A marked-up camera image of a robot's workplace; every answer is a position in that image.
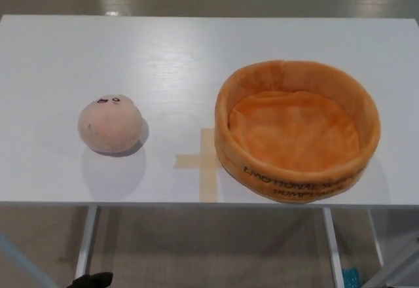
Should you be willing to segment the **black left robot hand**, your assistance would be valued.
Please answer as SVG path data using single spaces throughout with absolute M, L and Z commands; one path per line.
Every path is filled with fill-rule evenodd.
M 108 282 L 88 280 L 80 282 L 74 281 L 71 285 L 68 286 L 68 288 L 106 288 L 110 285 L 111 284 Z

